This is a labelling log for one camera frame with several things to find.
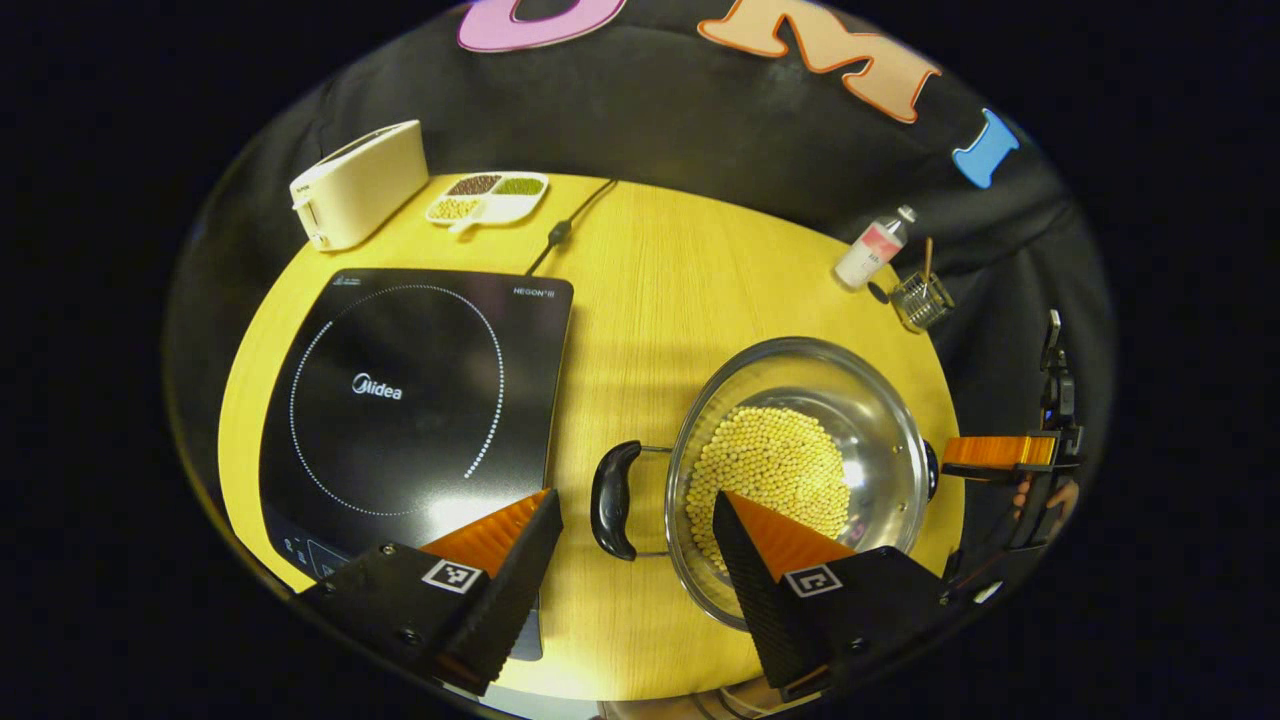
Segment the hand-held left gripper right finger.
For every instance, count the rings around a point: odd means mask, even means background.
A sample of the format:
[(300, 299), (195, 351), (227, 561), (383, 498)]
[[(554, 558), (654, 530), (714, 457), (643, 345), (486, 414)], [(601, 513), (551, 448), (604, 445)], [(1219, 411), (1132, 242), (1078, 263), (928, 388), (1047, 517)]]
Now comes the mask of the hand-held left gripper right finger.
[(858, 552), (733, 492), (713, 532), (768, 684), (783, 700), (842, 694), (927, 650), (961, 593), (901, 551)]

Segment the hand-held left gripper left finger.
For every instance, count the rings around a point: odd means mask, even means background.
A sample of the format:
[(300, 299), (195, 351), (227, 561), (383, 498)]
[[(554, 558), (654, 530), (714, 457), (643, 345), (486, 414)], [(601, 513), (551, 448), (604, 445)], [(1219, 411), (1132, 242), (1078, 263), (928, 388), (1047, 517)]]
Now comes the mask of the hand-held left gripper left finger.
[(387, 542), (294, 603), (402, 673), (484, 694), (538, 601), (564, 527), (559, 505), (545, 488), (428, 544)]

